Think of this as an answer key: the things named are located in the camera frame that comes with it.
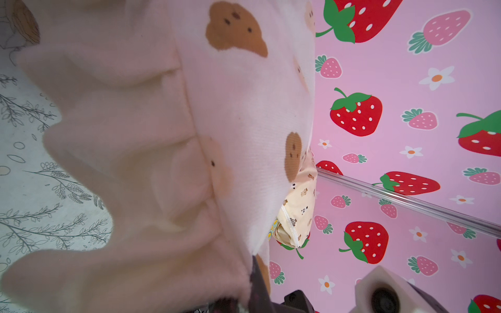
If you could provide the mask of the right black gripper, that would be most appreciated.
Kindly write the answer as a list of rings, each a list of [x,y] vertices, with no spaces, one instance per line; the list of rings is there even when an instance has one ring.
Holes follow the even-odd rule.
[[[296,290],[284,297],[282,303],[273,303],[268,294],[262,275],[262,260],[253,257],[253,271],[250,276],[251,293],[247,303],[241,304],[237,299],[219,299],[208,305],[202,305],[189,312],[227,312],[227,313],[315,313],[311,302],[301,290]]]

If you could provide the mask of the cream bear print pillow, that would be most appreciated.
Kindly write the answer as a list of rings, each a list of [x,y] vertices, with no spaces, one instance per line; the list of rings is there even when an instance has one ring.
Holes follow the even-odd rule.
[[[35,312],[188,312],[247,303],[253,257],[311,144],[310,1],[27,1],[18,64],[57,105],[51,157],[105,204],[88,251],[1,277]]]

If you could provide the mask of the cream animal print ruffled pillowcase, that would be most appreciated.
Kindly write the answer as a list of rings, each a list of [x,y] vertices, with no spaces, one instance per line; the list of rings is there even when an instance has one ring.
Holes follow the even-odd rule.
[[[273,237],[287,249],[302,248],[308,239],[313,223],[317,181],[314,155],[308,150],[276,218],[280,224]]]

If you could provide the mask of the lemon print pillowcase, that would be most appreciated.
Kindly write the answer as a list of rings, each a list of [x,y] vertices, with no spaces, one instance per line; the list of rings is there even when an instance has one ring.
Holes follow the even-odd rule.
[[[269,240],[274,236],[274,233],[275,233],[277,227],[279,226],[279,224],[280,224],[280,222],[277,219],[275,219],[268,234],[267,234],[267,238]]]

